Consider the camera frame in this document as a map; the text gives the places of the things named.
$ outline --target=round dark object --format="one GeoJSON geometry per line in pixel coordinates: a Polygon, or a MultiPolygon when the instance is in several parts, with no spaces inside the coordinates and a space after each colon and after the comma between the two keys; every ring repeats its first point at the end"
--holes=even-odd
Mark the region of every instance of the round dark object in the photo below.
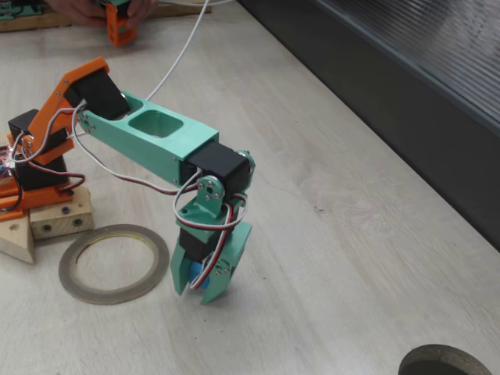
{"type": "Polygon", "coordinates": [[[95,305],[117,305],[139,298],[152,290],[163,279],[169,267],[169,249],[155,232],[137,225],[111,225],[93,230],[78,238],[66,250],[59,264],[59,279],[64,289],[74,298],[95,305]],[[132,237],[144,242],[154,255],[151,269],[139,281],[112,290],[88,287],[76,275],[80,254],[90,245],[114,237],[132,237]]]}
{"type": "Polygon", "coordinates": [[[424,345],[402,360],[399,375],[491,375],[477,359],[446,345],[424,345]]]}

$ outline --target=finger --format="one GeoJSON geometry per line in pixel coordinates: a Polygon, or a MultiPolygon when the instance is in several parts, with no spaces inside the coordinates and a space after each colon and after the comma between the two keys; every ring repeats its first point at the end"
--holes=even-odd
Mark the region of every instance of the finger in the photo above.
{"type": "Polygon", "coordinates": [[[132,27],[138,25],[142,21],[144,21],[148,16],[155,10],[157,5],[156,1],[147,1],[147,4],[143,6],[136,16],[130,18],[127,22],[127,27],[132,27]]]}
{"type": "Polygon", "coordinates": [[[74,2],[73,6],[86,17],[106,18],[106,11],[100,6],[92,4],[88,0],[74,2]]]}
{"type": "Polygon", "coordinates": [[[144,8],[144,4],[144,0],[131,0],[127,10],[128,18],[135,18],[141,9],[144,8]]]}
{"type": "Polygon", "coordinates": [[[93,18],[85,16],[79,9],[72,7],[71,18],[77,21],[80,25],[89,27],[105,27],[106,21],[100,18],[93,18]]]}

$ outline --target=robotic arm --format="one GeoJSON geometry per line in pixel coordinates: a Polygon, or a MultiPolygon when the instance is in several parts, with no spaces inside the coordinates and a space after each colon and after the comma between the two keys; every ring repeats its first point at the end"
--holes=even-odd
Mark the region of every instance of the robotic arm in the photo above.
{"type": "MultiPolygon", "coordinates": [[[[29,111],[9,122],[12,154],[19,153],[12,173],[19,175],[21,168],[27,170],[26,178],[18,179],[22,188],[23,181],[32,182],[30,173],[40,172],[32,167],[34,163],[50,169],[51,163],[73,147],[68,134],[74,134],[75,142],[84,148],[75,132],[78,119],[89,134],[178,187],[167,191],[139,182],[163,194],[175,195],[173,209],[180,234],[170,265],[174,287],[179,295],[187,284],[191,289],[206,288],[202,303],[208,303],[228,288],[252,229],[241,219],[246,210],[245,192],[252,182],[254,160],[249,152],[235,152],[221,145],[216,130],[121,92],[108,72],[102,58],[69,72],[39,112],[29,111]],[[178,211],[178,198],[194,190],[196,197],[178,211]]],[[[67,178],[62,183],[56,182],[23,191],[18,214],[36,205],[71,199],[68,191],[62,191],[71,186],[67,178]],[[28,199],[30,192],[40,194],[44,189],[50,191],[44,195],[45,201],[28,199]]],[[[0,185],[0,193],[5,196],[2,189],[0,185]]],[[[1,198],[0,208],[10,207],[14,197],[9,199],[1,198]]],[[[12,214],[5,212],[0,220],[12,218],[12,214]]]]}

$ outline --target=circular tape ring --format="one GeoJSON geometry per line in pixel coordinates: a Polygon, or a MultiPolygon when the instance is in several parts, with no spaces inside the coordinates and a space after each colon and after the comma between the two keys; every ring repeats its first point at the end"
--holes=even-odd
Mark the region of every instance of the circular tape ring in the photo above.
{"type": "Polygon", "coordinates": [[[165,241],[152,230],[129,224],[110,225],[85,234],[68,247],[59,263],[59,280],[68,293],[82,302],[117,305],[132,301],[152,290],[165,276],[169,260],[169,249],[165,241]],[[144,242],[154,255],[150,270],[135,283],[108,291],[83,284],[76,275],[81,253],[96,242],[115,237],[131,237],[144,242]]]}

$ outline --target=white cable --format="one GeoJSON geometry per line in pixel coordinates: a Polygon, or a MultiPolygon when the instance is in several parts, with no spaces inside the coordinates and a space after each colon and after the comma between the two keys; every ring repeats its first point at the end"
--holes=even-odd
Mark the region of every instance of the white cable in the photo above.
{"type": "MultiPolygon", "coordinates": [[[[218,6],[218,5],[224,5],[224,4],[229,4],[230,2],[233,2],[234,0],[221,0],[220,2],[209,2],[209,6],[218,6]]],[[[193,2],[170,2],[169,0],[159,0],[160,3],[162,4],[172,4],[172,5],[182,5],[182,6],[192,6],[194,7],[200,7],[203,6],[203,4],[195,4],[193,2]]]]}
{"type": "Polygon", "coordinates": [[[237,198],[237,199],[240,199],[243,202],[245,202],[243,212],[235,221],[233,221],[232,223],[229,223],[229,224],[211,225],[211,224],[196,223],[195,221],[186,220],[177,211],[177,202],[179,201],[179,197],[183,194],[184,190],[187,189],[196,178],[201,176],[201,174],[202,174],[202,171],[198,168],[198,171],[189,180],[187,180],[187,182],[179,189],[179,191],[177,192],[177,194],[175,196],[175,199],[173,200],[173,214],[175,215],[177,220],[179,220],[182,224],[184,224],[187,227],[193,227],[195,229],[227,230],[227,229],[236,227],[243,220],[243,217],[247,213],[247,208],[248,208],[247,199],[244,195],[241,195],[241,194],[235,194],[235,195],[233,195],[232,198],[237,198]]]}
{"type": "Polygon", "coordinates": [[[125,180],[132,180],[132,181],[136,181],[136,182],[139,182],[141,184],[144,184],[146,186],[149,186],[150,188],[154,188],[156,190],[159,190],[165,194],[169,194],[169,195],[175,195],[175,194],[178,194],[178,191],[177,190],[167,190],[167,189],[164,189],[163,187],[160,187],[158,185],[155,185],[155,184],[152,184],[150,182],[147,182],[146,180],[141,180],[140,178],[136,178],[136,177],[130,177],[130,176],[126,176],[124,174],[120,174],[120,173],[117,173],[117,172],[114,172],[112,171],[110,168],[108,168],[107,166],[105,166],[104,164],[102,164],[102,162],[97,159],[94,155],[92,155],[91,152],[89,152],[87,150],[87,148],[85,146],[82,145],[82,143],[80,142],[80,139],[78,139],[78,134],[77,134],[77,114],[79,113],[79,111],[82,110],[83,107],[85,107],[85,102],[81,103],[78,107],[75,108],[75,111],[73,113],[73,116],[71,118],[71,129],[73,131],[73,134],[75,135],[74,137],[74,140],[77,142],[77,145],[80,146],[80,148],[88,155],[91,157],[92,160],[94,160],[99,166],[101,166],[103,169],[105,169],[108,173],[111,173],[113,176],[115,177],[118,177],[118,178],[122,178],[122,179],[125,179],[125,180]]]}
{"type": "Polygon", "coordinates": [[[14,155],[16,154],[17,145],[19,144],[20,139],[24,135],[24,132],[21,131],[20,134],[17,136],[16,141],[14,142],[14,146],[12,147],[12,153],[10,155],[10,159],[12,159],[12,161],[14,163],[16,163],[16,164],[18,164],[18,163],[19,164],[21,164],[21,163],[28,163],[31,160],[36,159],[44,151],[45,146],[47,145],[47,141],[48,141],[48,137],[50,136],[52,125],[54,124],[55,119],[57,119],[57,116],[59,116],[63,112],[73,112],[73,111],[74,111],[73,108],[60,108],[60,109],[58,109],[54,113],[54,116],[52,116],[52,118],[50,119],[50,121],[48,121],[47,130],[45,131],[45,137],[44,137],[44,140],[41,143],[41,146],[38,149],[38,151],[36,151],[34,154],[30,155],[30,157],[27,158],[27,159],[15,160],[14,159],[14,155]]]}
{"type": "Polygon", "coordinates": [[[189,35],[189,38],[186,41],[186,44],[184,45],[184,47],[180,51],[180,54],[178,55],[178,57],[175,60],[175,62],[173,63],[173,65],[170,67],[169,71],[166,72],[163,79],[159,82],[158,86],[156,86],[155,89],[151,92],[151,94],[148,95],[148,97],[146,98],[147,101],[151,100],[151,98],[156,95],[158,90],[163,86],[163,84],[168,79],[168,77],[170,77],[170,74],[172,74],[173,70],[179,64],[180,60],[184,57],[184,53],[186,53],[186,51],[188,50],[189,44],[191,43],[191,40],[193,39],[193,37],[196,33],[196,30],[198,29],[198,26],[200,25],[200,23],[202,21],[203,15],[205,14],[205,11],[206,11],[209,3],[210,3],[210,0],[205,0],[205,4],[203,4],[203,8],[200,12],[200,15],[198,16],[198,19],[196,20],[195,26],[193,27],[193,30],[192,30],[191,34],[189,35]]]}
{"type": "MultiPolygon", "coordinates": [[[[230,205],[227,203],[224,203],[224,205],[227,208],[227,215],[226,215],[226,220],[224,221],[225,224],[229,223],[229,220],[231,218],[231,211],[233,210],[230,205]]],[[[203,284],[202,282],[199,282],[200,279],[205,279],[206,276],[208,276],[208,273],[210,273],[212,270],[212,265],[214,262],[216,262],[219,259],[219,255],[222,252],[222,246],[225,240],[225,237],[227,236],[227,233],[221,233],[219,240],[217,242],[217,246],[215,251],[213,252],[212,256],[210,257],[209,264],[207,266],[204,266],[203,270],[200,272],[200,274],[193,279],[193,281],[190,283],[189,288],[190,289],[196,289],[200,286],[200,284],[203,284]]]]}

